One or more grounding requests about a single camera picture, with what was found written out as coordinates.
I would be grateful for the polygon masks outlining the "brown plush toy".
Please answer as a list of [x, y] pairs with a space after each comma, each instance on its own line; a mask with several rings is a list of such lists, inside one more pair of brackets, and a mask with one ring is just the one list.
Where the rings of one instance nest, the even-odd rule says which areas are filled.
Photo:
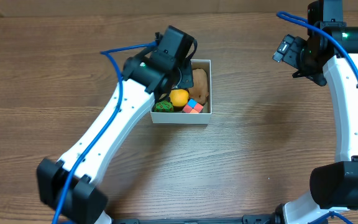
[[208, 76], [207, 73], [201, 69], [195, 69], [193, 72], [193, 87], [188, 89], [189, 97], [204, 105], [209, 96]]

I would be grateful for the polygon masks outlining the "green numbered ball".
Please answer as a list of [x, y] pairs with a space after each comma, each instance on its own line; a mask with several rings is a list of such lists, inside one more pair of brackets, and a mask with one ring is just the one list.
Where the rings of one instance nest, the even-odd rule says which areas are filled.
[[153, 112], [156, 113], [172, 113], [174, 111], [172, 103], [167, 100], [159, 101], [153, 107]]

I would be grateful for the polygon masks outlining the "multicoloured cube puzzle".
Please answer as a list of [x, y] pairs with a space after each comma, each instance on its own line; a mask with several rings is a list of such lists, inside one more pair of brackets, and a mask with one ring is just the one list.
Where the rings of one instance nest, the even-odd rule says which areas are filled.
[[199, 104], [194, 99], [190, 99], [187, 104], [183, 107], [183, 113], [201, 113], [203, 110], [203, 105]]

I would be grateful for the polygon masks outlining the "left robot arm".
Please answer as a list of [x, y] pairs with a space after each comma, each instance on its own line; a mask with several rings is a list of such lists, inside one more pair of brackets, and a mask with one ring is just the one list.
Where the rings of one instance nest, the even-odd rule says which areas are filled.
[[155, 40], [140, 44], [141, 51], [119, 68], [112, 54], [130, 47], [105, 50], [117, 87], [84, 135], [57, 161], [43, 159], [36, 170], [41, 202], [69, 223], [111, 223], [105, 213], [108, 198], [97, 186], [121, 144], [137, 122], [171, 91], [193, 86], [191, 59], [198, 43], [191, 35], [168, 26]]

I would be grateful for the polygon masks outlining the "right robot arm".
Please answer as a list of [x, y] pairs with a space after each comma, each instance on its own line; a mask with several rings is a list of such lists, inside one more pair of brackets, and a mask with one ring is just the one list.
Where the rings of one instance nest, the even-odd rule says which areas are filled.
[[345, 23], [337, 0], [312, 2], [305, 18], [285, 11], [277, 16], [307, 28], [307, 39], [286, 35], [273, 59], [291, 65], [293, 78], [329, 87], [336, 152], [332, 164], [312, 171], [308, 191], [279, 205], [268, 222], [327, 223], [358, 210], [358, 27]]

